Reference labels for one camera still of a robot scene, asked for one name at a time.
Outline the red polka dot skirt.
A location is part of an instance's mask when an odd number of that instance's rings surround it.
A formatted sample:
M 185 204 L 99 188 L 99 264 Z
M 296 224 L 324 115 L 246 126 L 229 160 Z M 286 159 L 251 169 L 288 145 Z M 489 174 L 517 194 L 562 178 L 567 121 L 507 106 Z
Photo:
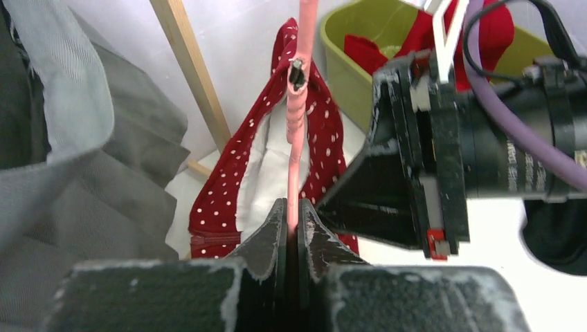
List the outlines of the red polka dot skirt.
M 189 216 L 192 258 L 226 256 L 263 223 L 274 201 L 287 194 L 290 145 L 286 139 L 287 71 L 298 25 L 278 30 L 271 76 L 196 198 Z M 310 70 L 300 198 L 319 202 L 345 171 L 343 121 L 318 69 Z

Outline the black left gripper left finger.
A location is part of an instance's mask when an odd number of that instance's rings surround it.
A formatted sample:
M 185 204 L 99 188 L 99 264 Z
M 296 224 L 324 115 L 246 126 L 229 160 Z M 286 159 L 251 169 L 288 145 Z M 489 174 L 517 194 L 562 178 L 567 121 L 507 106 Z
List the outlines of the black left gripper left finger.
M 45 331 L 284 331 L 287 202 L 220 259 L 87 261 L 62 281 Z

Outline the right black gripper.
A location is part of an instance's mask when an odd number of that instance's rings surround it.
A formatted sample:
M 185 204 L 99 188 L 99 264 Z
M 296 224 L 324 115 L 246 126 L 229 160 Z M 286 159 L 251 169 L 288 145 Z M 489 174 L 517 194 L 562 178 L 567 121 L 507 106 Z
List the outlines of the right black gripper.
M 445 260 L 470 240 L 469 198 L 586 197 L 518 148 L 472 92 L 437 83 L 434 67 L 411 53 L 374 73 L 371 142 L 317 204 L 325 225 Z

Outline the plain red skirt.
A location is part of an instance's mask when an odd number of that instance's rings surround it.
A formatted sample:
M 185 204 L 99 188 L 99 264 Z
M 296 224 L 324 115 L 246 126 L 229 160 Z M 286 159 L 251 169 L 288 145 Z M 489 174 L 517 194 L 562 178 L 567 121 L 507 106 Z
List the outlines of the plain red skirt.
M 481 19 L 478 41 L 482 67 L 485 70 L 495 70 L 503 53 L 514 41 L 514 33 L 514 22 L 506 6 L 495 9 Z M 461 37 L 456 46 L 453 65 L 457 90 L 467 91 L 471 85 L 464 68 L 462 42 L 463 38 Z M 432 49 L 433 47 L 432 16 L 420 11 L 395 57 L 403 57 L 413 51 Z M 389 60 L 379 50 L 376 43 L 358 35 L 346 35 L 343 50 L 348 57 L 370 75 Z

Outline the pink wire hanger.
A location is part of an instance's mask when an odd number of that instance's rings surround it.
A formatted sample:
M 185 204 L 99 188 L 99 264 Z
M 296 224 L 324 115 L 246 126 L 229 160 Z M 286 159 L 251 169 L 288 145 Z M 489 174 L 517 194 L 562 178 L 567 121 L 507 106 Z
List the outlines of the pink wire hanger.
M 296 53 L 290 61 L 287 83 L 287 142 L 291 145 L 287 183 L 287 238 L 295 239 L 298 227 L 300 158 L 305 137 L 307 84 L 318 10 L 317 0 L 300 2 Z

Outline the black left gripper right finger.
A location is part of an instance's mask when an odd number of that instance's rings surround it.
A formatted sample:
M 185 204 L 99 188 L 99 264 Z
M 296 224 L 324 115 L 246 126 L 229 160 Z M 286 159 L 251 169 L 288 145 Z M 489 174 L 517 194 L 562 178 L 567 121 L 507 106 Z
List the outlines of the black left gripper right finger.
M 373 266 L 299 203 L 303 331 L 528 331 L 510 285 L 470 266 Z

